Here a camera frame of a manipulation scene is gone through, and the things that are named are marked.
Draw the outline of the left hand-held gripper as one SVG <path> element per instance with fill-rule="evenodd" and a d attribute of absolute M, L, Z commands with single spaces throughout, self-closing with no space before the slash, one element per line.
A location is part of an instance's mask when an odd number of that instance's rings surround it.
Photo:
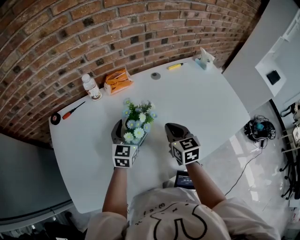
<path fill-rule="evenodd" d="M 137 159 L 138 146 L 124 144 L 121 133 L 122 120 L 119 120 L 111 131 L 113 165 L 115 168 L 131 168 Z"/>

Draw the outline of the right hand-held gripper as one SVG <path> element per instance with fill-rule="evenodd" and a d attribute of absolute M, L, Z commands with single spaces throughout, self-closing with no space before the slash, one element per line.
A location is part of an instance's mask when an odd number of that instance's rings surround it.
<path fill-rule="evenodd" d="M 200 143 L 187 127 L 166 123 L 165 132 L 169 142 L 169 153 L 178 165 L 188 165 L 199 160 Z"/>

